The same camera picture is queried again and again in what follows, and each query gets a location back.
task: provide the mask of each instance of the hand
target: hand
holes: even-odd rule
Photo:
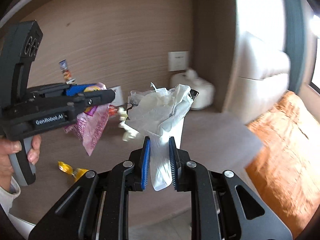
[[[32,139],[32,148],[28,152],[28,160],[32,164],[36,164],[40,154],[40,135],[35,135]],[[10,190],[11,176],[13,168],[9,159],[9,155],[21,151],[22,146],[19,141],[12,142],[7,139],[0,139],[0,187],[4,190]]]

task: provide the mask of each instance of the orange fabric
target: orange fabric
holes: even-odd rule
[[[288,91],[248,128],[264,146],[246,171],[296,238],[320,204],[320,125]]]

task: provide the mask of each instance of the gray handle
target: gray handle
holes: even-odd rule
[[[28,151],[31,149],[32,137],[20,140],[22,150],[16,154],[10,154],[10,162],[14,170],[13,177],[20,186],[27,186],[36,180],[36,167],[28,161]]]

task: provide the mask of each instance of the wrist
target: wrist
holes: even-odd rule
[[[0,175],[0,187],[3,188],[5,191],[9,192],[10,191],[10,185],[11,185],[11,175]]]

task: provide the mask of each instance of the window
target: window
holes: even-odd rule
[[[317,39],[316,64],[311,78],[310,87],[320,94],[320,39]]]
[[[310,27],[314,34],[318,36],[316,48],[316,63],[315,69],[310,82],[310,87],[320,94],[320,18],[314,15],[311,20]]]

